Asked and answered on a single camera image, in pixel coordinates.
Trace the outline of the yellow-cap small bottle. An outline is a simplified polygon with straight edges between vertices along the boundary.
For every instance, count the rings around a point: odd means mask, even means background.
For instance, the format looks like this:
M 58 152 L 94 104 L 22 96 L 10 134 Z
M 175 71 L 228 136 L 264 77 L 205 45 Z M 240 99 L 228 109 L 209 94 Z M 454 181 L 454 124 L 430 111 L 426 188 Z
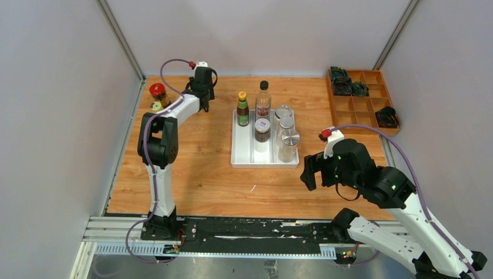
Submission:
M 152 102 L 151 105 L 150 105 L 150 111 L 152 113 L 158 113 L 160 111 L 163 110 L 163 106 L 161 104 L 161 102 L 158 102 L 158 101 L 155 101 L 155 102 Z

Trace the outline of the white-lid spice shaker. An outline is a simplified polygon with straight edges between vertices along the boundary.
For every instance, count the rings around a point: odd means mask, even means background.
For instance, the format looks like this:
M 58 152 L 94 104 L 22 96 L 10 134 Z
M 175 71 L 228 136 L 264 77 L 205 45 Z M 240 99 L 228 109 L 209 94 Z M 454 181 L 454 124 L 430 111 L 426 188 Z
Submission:
M 276 134 L 276 145 L 280 146 L 282 140 L 281 135 L 284 131 L 292 131 L 294 130 L 295 122 L 292 116 L 281 117 L 278 122 L 278 129 Z

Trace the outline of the red-lid sauce jar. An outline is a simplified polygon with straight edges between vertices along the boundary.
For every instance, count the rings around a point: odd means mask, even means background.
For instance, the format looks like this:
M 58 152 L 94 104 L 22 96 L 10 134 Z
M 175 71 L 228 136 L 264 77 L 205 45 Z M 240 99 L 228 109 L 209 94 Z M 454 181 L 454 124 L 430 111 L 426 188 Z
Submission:
M 154 83 L 149 87 L 149 92 L 156 101 L 159 101 L 163 108 L 172 104 L 169 99 L 165 86 L 162 83 Z

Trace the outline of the white divided plastic tray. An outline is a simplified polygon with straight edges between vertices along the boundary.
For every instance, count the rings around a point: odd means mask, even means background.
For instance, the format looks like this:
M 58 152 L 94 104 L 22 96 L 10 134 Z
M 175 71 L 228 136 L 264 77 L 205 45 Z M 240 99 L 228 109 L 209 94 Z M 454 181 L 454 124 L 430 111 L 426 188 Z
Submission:
M 296 168 L 299 165 L 299 153 L 295 151 L 293 159 L 283 162 L 278 158 L 279 147 L 276 143 L 277 131 L 270 130 L 266 142 L 255 139 L 255 112 L 249 113 L 249 125 L 242 127 L 237 123 L 237 111 L 232 111 L 233 126 L 231 132 L 231 165 L 235 168 Z

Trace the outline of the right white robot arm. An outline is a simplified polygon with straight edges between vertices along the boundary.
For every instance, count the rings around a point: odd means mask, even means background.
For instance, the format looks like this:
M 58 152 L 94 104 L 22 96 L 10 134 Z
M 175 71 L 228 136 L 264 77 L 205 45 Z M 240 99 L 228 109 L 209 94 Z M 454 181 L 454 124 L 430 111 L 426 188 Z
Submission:
M 376 226 L 359 213 L 342 209 L 332 220 L 332 235 L 371 246 L 405 266 L 416 278 L 473 278 L 486 256 L 460 244 L 422 204 L 419 192 L 395 167 L 377 166 L 366 147 L 354 139 L 329 143 L 324 152 L 304 158 L 301 180 L 316 189 L 315 174 L 324 187 L 349 186 L 364 199 L 386 210 L 407 230 L 407 240 Z

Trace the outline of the brown jar white lid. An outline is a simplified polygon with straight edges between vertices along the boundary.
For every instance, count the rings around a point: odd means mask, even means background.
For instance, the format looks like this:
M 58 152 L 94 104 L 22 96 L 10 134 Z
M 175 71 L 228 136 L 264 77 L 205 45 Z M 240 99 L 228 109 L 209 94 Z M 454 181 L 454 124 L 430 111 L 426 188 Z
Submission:
M 259 118 L 254 125 L 254 136 L 257 142 L 266 142 L 270 139 L 270 121 L 266 118 Z

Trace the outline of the clear lidded glass jar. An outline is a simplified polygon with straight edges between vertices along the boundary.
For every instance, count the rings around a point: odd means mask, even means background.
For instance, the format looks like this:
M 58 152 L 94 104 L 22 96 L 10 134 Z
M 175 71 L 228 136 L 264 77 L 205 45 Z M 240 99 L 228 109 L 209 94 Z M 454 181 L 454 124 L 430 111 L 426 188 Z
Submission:
M 278 130 L 280 120 L 283 117 L 292 117 L 292 115 L 293 115 L 293 110 L 290 106 L 278 105 L 278 107 L 275 108 L 274 114 L 273 114 L 273 128 L 275 130 Z

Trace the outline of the silver-lid glass jar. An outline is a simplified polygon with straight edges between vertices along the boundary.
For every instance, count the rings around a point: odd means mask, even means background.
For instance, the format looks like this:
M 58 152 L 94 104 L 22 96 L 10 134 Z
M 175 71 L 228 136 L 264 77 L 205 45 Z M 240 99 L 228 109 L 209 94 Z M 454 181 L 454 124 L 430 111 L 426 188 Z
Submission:
M 283 130 L 278 141 L 278 159 L 283 163 L 289 163 L 294 160 L 299 141 L 299 132 L 294 129 Z

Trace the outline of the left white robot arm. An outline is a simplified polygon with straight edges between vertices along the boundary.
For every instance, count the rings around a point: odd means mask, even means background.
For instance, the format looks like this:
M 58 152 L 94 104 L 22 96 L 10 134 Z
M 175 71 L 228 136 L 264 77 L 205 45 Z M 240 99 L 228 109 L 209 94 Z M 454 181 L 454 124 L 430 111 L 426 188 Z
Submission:
M 216 83 L 216 71 L 206 62 L 199 62 L 178 100 L 158 113 L 145 113 L 142 117 L 137 151 L 149 174 L 152 199 L 142 225 L 143 240 L 171 240 L 179 231 L 172 191 L 178 127 L 199 111 L 208 112 Z

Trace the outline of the black-cap clear sauce bottle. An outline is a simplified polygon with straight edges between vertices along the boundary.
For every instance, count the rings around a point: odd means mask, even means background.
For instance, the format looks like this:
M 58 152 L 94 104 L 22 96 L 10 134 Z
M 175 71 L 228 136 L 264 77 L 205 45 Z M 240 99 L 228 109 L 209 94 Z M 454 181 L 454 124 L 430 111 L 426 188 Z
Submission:
M 269 83 L 263 80 L 259 84 L 260 91 L 256 96 L 255 103 L 255 120 L 270 119 L 271 112 L 271 95 L 268 92 Z

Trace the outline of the yellow-cap green bottle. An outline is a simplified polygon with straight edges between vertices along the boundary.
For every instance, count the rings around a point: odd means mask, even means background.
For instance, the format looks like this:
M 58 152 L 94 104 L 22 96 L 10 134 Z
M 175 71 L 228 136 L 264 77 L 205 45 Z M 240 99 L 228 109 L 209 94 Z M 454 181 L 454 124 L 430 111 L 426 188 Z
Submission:
M 237 124 L 245 127 L 249 124 L 249 106 L 247 101 L 247 93 L 241 91 L 238 93 L 237 102 Z

